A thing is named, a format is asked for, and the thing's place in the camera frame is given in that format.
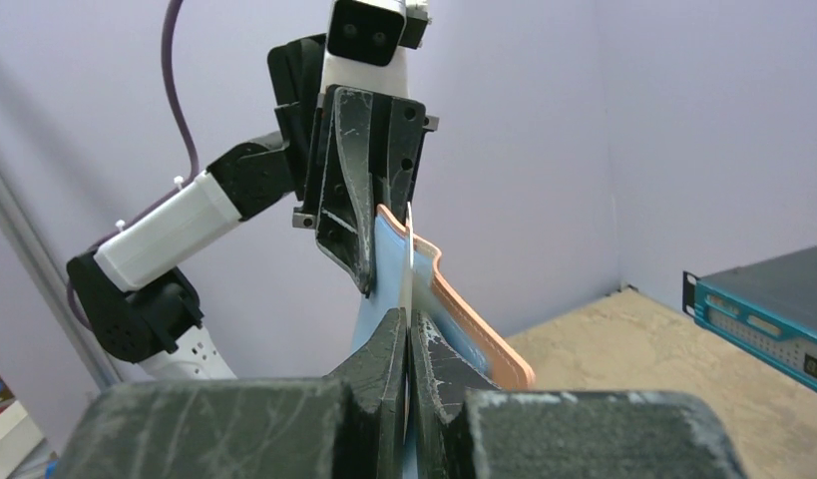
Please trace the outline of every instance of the metal strip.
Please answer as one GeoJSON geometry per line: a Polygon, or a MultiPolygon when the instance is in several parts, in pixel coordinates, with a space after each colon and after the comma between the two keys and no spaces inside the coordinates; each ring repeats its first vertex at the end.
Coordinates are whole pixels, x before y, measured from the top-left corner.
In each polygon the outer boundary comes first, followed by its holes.
{"type": "Polygon", "coordinates": [[[90,334],[86,336],[83,333],[80,329],[82,326],[70,312],[65,295],[67,288],[65,273],[62,268],[57,267],[57,263],[49,254],[1,173],[0,230],[14,248],[41,296],[53,312],[53,316],[64,329],[100,390],[123,382],[123,377],[111,362],[108,354],[90,334]]]}

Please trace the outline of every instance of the table surface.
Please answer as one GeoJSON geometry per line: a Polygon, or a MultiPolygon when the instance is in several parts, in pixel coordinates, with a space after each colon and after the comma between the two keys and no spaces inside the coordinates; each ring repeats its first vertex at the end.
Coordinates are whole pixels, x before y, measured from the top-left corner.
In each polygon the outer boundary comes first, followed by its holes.
{"type": "Polygon", "coordinates": [[[817,394],[634,291],[509,339],[537,389],[659,389],[703,399],[751,479],[817,479],[817,394]]]}

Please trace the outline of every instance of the cable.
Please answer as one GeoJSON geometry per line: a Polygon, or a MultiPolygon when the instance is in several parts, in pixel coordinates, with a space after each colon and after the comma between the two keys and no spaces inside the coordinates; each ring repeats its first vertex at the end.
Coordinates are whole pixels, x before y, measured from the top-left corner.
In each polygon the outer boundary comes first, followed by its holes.
{"type": "MultiPolygon", "coordinates": [[[[182,141],[185,143],[185,148],[188,150],[188,158],[191,164],[191,171],[183,183],[183,187],[189,185],[197,175],[200,174],[200,157],[197,155],[197,147],[194,144],[194,137],[191,136],[191,130],[188,129],[188,123],[185,121],[185,115],[182,113],[182,105],[179,103],[179,95],[176,92],[176,82],[173,76],[173,34],[176,30],[176,20],[179,17],[179,11],[182,9],[184,0],[170,0],[168,3],[168,10],[165,14],[165,23],[162,28],[162,77],[165,82],[165,93],[168,97],[168,103],[173,113],[173,118],[176,120],[176,126],[179,127],[179,133],[182,135],[182,141]]],[[[164,202],[172,198],[179,192],[179,188],[174,188],[167,192],[163,197],[155,201],[142,212],[138,213],[134,218],[129,220],[124,228],[129,228],[135,223],[139,222],[146,215],[153,210],[163,205],[164,202]]],[[[111,232],[104,237],[97,239],[90,249],[99,247],[104,242],[116,236],[119,231],[111,232]]],[[[71,312],[76,316],[77,320],[82,323],[88,330],[91,330],[91,323],[88,321],[85,312],[79,304],[76,297],[76,289],[73,288],[73,283],[67,282],[67,302],[70,306],[71,312]]]]}

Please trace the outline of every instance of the robotic arm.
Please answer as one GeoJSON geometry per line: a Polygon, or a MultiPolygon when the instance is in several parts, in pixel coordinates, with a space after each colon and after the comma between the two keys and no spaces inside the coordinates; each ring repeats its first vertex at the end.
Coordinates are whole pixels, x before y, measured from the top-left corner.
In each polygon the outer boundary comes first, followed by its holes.
{"type": "Polygon", "coordinates": [[[406,49],[429,23],[421,0],[335,0],[328,33],[274,48],[279,132],[244,142],[140,221],[68,262],[95,337],[158,379],[234,378],[177,265],[295,193],[293,225],[369,294],[373,219],[405,220],[425,134],[408,99],[406,49]]]}

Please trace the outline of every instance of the wooden table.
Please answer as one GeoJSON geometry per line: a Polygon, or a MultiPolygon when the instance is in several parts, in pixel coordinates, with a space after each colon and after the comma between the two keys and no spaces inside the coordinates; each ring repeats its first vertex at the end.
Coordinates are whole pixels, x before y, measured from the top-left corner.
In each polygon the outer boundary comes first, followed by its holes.
{"type": "Polygon", "coordinates": [[[719,416],[751,479],[817,479],[817,394],[634,291],[509,342],[538,389],[689,392],[719,416]]]}

